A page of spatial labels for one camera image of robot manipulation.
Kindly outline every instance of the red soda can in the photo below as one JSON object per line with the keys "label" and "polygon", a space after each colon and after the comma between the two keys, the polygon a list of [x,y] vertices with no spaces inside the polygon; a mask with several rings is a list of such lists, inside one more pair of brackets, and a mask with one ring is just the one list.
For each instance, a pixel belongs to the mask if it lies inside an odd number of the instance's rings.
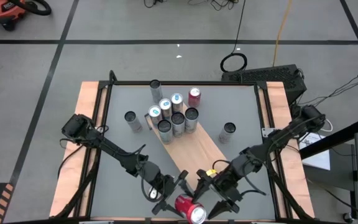
{"label": "red soda can", "polygon": [[201,101],[201,90],[197,87],[193,87],[189,91],[189,106],[196,108],[200,105]]}
{"label": "red soda can", "polygon": [[206,219],[206,210],[200,203],[192,203],[193,198],[181,194],[175,200],[175,208],[191,224],[203,223]]}

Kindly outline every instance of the white can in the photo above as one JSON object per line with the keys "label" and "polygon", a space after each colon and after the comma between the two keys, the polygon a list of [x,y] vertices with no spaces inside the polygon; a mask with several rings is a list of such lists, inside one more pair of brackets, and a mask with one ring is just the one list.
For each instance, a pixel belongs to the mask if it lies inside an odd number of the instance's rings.
{"label": "white can", "polygon": [[230,141],[231,136],[236,131],[236,125],[234,125],[232,122],[228,122],[224,124],[221,134],[219,135],[219,141],[221,143],[227,143]]}
{"label": "white can", "polygon": [[185,115],[176,112],[171,117],[173,136],[180,138],[185,132]]}
{"label": "white can", "polygon": [[187,133],[195,132],[198,122],[198,110],[196,108],[188,108],[185,112],[185,120],[185,131]]}
{"label": "white can", "polygon": [[174,93],[171,96],[172,113],[182,112],[183,109],[183,96],[180,93]]}
{"label": "white can", "polygon": [[152,80],[150,82],[150,91],[152,92],[154,103],[159,103],[162,99],[162,89],[160,81]]}
{"label": "white can", "polygon": [[127,121],[129,127],[133,130],[133,132],[139,132],[142,130],[142,125],[137,118],[135,112],[128,111],[124,115],[125,120]]}
{"label": "white can", "polygon": [[164,119],[171,119],[172,116],[172,104],[171,101],[169,99],[162,99],[160,100],[160,108],[161,108],[161,112],[162,112],[162,116]]}
{"label": "white can", "polygon": [[169,144],[172,142],[173,133],[171,122],[163,119],[158,123],[158,133],[160,134],[160,139],[164,144]]}
{"label": "white can", "polygon": [[160,107],[157,105],[151,106],[149,108],[149,116],[150,116],[150,119],[152,120],[153,125],[155,127],[157,127],[158,122],[160,122],[162,120]]}

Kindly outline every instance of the orange vacuum cleaner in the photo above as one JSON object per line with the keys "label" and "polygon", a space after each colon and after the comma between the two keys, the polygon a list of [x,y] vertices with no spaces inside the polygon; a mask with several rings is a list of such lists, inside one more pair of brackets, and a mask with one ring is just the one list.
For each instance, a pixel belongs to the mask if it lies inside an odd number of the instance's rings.
{"label": "orange vacuum cleaner", "polygon": [[22,19],[25,12],[31,12],[40,16],[47,16],[51,13],[51,8],[44,0],[34,0],[42,5],[45,10],[39,10],[38,5],[33,1],[25,0],[0,0],[0,24],[3,28],[12,31],[19,19]]}

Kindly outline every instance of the white paper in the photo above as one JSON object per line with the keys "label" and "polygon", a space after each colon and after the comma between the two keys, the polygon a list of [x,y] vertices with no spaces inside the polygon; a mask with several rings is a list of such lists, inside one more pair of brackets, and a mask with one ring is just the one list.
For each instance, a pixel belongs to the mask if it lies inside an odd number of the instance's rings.
{"label": "white paper", "polygon": [[[300,150],[302,150],[304,147],[306,147],[310,144],[313,144],[316,141],[319,141],[320,136],[315,133],[310,133],[304,140],[302,140],[302,142],[299,143]],[[303,159],[302,163],[304,165],[317,167],[320,169],[331,170],[331,165],[329,163],[329,150],[320,152],[319,154],[311,156],[307,159]]]}

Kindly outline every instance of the black floor line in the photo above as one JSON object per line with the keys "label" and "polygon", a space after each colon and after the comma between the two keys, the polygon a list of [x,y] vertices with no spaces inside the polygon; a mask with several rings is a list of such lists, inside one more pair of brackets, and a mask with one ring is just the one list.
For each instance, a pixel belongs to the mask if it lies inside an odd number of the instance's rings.
{"label": "black floor line", "polygon": [[357,24],[356,24],[356,22],[355,22],[355,20],[354,20],[354,18],[352,16],[351,10],[349,9],[349,6],[347,5],[345,0],[340,0],[340,1],[341,1],[343,9],[345,10],[345,14],[347,16],[347,19],[351,23],[351,26],[353,28],[354,34],[356,35],[357,40],[358,40],[358,26],[357,26]]}
{"label": "black floor line", "polygon": [[[135,44],[234,44],[235,40],[63,40],[63,44],[135,45]],[[61,40],[0,40],[0,44],[60,44]],[[275,40],[238,40],[238,44],[275,45]],[[280,45],[358,45],[358,40],[280,40]]]}
{"label": "black floor line", "polygon": [[29,128],[27,130],[27,133],[25,135],[24,142],[23,142],[21,151],[19,153],[19,157],[17,158],[16,165],[15,165],[15,168],[13,170],[11,181],[10,181],[10,183],[13,186],[16,186],[17,181],[18,181],[19,176],[20,176],[20,173],[22,171],[22,168],[23,168],[23,165],[24,165],[24,160],[25,160],[25,157],[27,156],[27,153],[29,151],[30,143],[31,143],[32,137],[34,135],[35,128],[37,127],[37,123],[38,123],[38,120],[39,120],[40,115],[41,115],[42,107],[44,107],[45,99],[47,97],[47,93],[49,91],[49,87],[50,87],[50,84],[52,82],[53,75],[55,74],[55,70],[56,70],[57,63],[58,63],[59,58],[60,58],[60,54],[62,53],[62,50],[63,50],[64,40],[67,37],[68,30],[70,29],[71,22],[73,21],[73,17],[74,17],[74,13],[75,13],[75,10],[76,10],[77,5],[78,5],[78,1],[79,0],[74,0],[73,4],[71,6],[70,13],[68,15],[65,27],[64,27],[63,32],[62,32],[62,36],[60,37],[60,41],[59,41],[59,44],[57,46],[55,55],[53,56],[52,62],[50,64],[48,75],[47,75],[47,77],[45,79],[44,86],[42,87],[42,91],[41,91],[40,97],[38,99],[37,106],[35,107],[35,111],[34,111],[34,114],[32,116],[30,126],[29,126]]}

